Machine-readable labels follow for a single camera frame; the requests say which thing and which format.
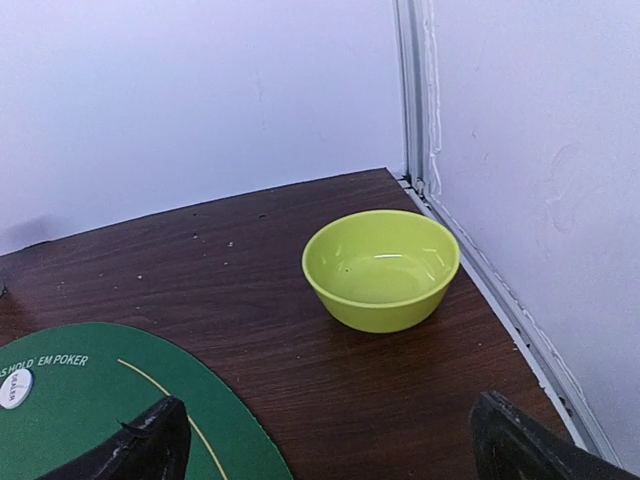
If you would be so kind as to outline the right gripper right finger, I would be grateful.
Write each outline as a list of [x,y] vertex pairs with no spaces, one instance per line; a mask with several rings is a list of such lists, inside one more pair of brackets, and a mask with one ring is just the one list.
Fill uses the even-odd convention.
[[480,394],[469,423],[480,479],[638,478],[562,440],[495,391]]

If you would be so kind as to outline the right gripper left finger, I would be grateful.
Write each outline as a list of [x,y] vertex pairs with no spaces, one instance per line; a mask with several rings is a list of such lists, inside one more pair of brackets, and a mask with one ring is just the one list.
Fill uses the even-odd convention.
[[184,479],[191,448],[185,404],[166,396],[44,479]]

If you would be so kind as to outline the white dealer button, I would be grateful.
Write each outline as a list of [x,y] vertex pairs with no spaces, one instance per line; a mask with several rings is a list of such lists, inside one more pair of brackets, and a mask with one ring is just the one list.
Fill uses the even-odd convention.
[[28,369],[17,369],[3,381],[0,390],[0,406],[6,410],[18,408],[29,396],[34,377]]

